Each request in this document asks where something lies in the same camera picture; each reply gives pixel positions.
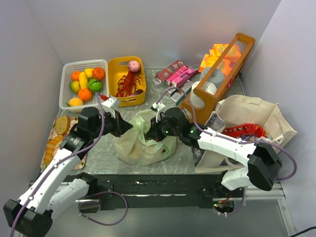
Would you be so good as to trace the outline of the light green plastic bag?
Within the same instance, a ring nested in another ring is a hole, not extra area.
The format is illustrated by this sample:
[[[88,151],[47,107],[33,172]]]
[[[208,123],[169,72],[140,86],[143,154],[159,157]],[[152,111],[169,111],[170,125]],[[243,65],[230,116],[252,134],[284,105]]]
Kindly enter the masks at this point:
[[[176,151],[176,137],[168,136],[162,141],[146,140],[144,134],[150,129],[151,118],[155,117],[151,110],[143,110],[129,121],[133,127],[121,137],[114,138],[117,156],[131,165],[150,165],[172,156]]]

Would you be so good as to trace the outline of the wooden snack tray box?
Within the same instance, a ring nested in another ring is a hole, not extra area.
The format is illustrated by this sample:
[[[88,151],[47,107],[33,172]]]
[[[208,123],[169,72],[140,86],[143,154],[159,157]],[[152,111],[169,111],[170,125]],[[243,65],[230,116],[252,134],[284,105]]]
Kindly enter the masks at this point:
[[[213,45],[200,64],[200,79],[180,105],[190,122],[194,121],[193,114],[197,123],[207,122],[217,102],[224,98],[238,77],[254,44],[255,38],[237,33],[229,44]]]

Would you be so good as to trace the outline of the beige canvas tote bag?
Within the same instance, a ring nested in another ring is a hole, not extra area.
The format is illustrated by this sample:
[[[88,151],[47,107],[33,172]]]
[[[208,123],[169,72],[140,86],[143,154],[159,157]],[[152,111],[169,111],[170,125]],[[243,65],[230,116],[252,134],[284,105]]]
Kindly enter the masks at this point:
[[[277,104],[256,97],[233,95],[217,103],[206,126],[242,141],[266,140],[284,147],[296,131]],[[242,165],[232,158],[192,148],[196,173],[235,170]]]

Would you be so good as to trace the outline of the large red snack bag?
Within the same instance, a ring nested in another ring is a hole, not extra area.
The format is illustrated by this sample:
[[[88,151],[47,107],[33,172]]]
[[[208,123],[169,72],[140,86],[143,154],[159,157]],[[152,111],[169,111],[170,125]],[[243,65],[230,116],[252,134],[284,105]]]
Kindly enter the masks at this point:
[[[233,138],[246,137],[244,140],[249,140],[251,137],[268,137],[268,132],[262,126],[254,123],[244,123],[235,127],[225,128],[222,134]]]

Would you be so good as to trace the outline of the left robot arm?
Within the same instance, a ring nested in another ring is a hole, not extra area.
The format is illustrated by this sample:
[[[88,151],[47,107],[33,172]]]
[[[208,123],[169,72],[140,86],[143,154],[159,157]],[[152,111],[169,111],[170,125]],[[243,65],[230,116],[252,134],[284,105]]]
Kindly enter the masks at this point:
[[[56,190],[102,136],[120,137],[132,127],[118,111],[84,108],[42,175],[18,200],[10,199],[4,205],[10,236],[20,233],[27,237],[43,237],[60,212],[75,200],[97,196],[97,178],[84,172],[62,191],[57,193]]]

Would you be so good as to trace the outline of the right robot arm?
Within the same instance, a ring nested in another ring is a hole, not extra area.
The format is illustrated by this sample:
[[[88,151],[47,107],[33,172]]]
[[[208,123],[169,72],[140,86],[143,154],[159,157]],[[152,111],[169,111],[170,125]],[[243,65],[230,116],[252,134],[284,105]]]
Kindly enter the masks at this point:
[[[225,171],[220,182],[230,191],[249,185],[263,191],[272,189],[282,167],[272,143],[264,140],[244,142],[189,122],[177,107],[166,109],[162,103],[154,103],[151,110],[155,117],[144,135],[147,140],[160,142],[166,137],[178,137],[189,147],[215,152],[239,162],[242,167]]]

